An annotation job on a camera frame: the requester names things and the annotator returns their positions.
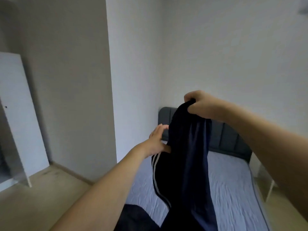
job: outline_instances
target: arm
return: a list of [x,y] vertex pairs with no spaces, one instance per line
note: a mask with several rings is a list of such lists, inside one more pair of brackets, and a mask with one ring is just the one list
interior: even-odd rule
[[114,230],[137,170],[144,158],[162,151],[168,125],[158,125],[148,140],[138,144],[60,218],[51,231]]
[[190,92],[184,100],[192,98],[196,103],[188,112],[225,122],[234,128],[308,220],[308,140],[203,91]]

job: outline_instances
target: bed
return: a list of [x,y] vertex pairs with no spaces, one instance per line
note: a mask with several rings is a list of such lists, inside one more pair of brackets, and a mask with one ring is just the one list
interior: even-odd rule
[[[170,124],[176,108],[164,107],[159,123]],[[162,140],[168,140],[164,132]],[[211,197],[218,229],[269,231],[263,204],[249,169],[252,151],[242,138],[225,123],[213,121],[208,154]],[[141,206],[161,226],[168,208],[155,194],[151,158],[141,164],[126,200]]]

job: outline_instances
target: bed sheet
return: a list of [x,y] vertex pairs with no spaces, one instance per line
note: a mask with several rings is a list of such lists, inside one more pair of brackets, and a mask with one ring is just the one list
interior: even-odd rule
[[[218,230],[271,230],[248,164],[215,152],[209,152],[208,164]],[[168,208],[155,194],[152,176],[148,157],[140,166],[126,203],[141,206],[161,226]]]

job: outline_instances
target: person's left arm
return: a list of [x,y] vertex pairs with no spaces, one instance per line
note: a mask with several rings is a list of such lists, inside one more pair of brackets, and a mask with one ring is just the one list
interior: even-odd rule
[[130,150],[115,167],[75,202],[51,231],[114,230],[142,161],[162,151],[171,151],[169,146],[160,141],[164,129],[167,128],[168,125],[158,125],[148,140]]

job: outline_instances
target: headboard panel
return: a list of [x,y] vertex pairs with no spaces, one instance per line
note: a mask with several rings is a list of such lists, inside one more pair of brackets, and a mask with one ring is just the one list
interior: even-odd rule
[[[158,123],[170,124],[176,108],[163,107],[158,113]],[[168,141],[168,130],[165,130],[162,140]],[[212,120],[212,135],[209,150],[232,155],[249,163],[252,150],[239,134],[226,123]]]

